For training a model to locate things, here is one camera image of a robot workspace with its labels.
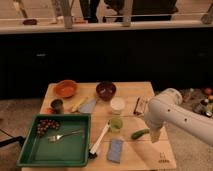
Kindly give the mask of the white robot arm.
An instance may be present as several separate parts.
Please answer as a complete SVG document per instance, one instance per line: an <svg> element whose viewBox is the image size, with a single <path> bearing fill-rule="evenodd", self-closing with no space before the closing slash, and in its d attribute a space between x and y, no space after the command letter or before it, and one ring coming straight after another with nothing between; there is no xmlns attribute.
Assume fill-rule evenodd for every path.
<svg viewBox="0 0 213 171"><path fill-rule="evenodd" d="M169 122L213 146L213 119L182 108L182 101L181 93L174 88L167 88L149 100L144 122L150 129L151 141L159 140L161 128Z"/></svg>

